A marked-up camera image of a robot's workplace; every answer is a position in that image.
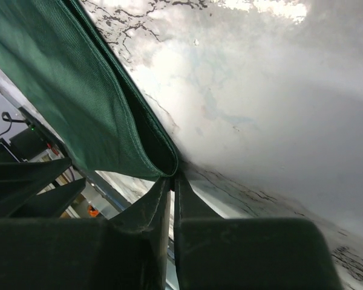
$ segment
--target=folded green fabric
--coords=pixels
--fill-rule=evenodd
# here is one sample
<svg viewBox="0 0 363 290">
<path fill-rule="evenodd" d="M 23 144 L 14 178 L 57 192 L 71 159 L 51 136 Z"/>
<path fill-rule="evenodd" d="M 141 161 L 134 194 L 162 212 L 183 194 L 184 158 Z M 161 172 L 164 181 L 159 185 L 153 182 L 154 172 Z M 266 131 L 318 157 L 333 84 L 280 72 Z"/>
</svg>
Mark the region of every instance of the folded green fabric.
<svg viewBox="0 0 363 290">
<path fill-rule="evenodd" d="M 0 0 L 0 68 L 84 169 L 156 179 L 176 149 L 77 1 Z"/>
</svg>

